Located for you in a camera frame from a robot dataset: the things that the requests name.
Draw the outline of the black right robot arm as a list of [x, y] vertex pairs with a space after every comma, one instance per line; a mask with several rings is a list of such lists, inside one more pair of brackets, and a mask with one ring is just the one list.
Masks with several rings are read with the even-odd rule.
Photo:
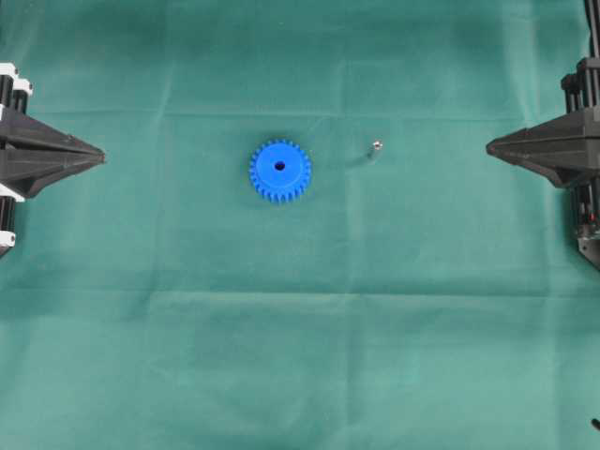
[[561, 80], [566, 113], [489, 142], [487, 153], [570, 195], [579, 254], [599, 266], [599, 3], [584, 3], [589, 55]]

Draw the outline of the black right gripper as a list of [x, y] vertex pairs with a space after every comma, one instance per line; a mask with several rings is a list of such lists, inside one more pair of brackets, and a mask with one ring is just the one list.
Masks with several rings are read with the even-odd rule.
[[489, 156], [536, 173], [555, 188], [570, 188], [578, 252], [599, 269], [599, 170], [502, 153], [529, 144], [537, 147], [599, 137], [599, 111], [580, 111], [599, 104], [599, 69], [588, 68], [593, 61], [594, 58], [582, 59], [575, 73], [562, 78], [567, 114], [496, 138], [486, 149]]

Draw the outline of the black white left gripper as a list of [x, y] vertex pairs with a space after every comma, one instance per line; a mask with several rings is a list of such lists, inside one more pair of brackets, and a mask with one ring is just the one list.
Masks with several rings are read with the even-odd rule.
[[95, 146], [24, 114], [33, 85], [13, 63], [1, 64], [1, 140], [20, 149], [1, 152], [1, 255], [16, 243], [15, 210], [24, 197], [105, 162]]

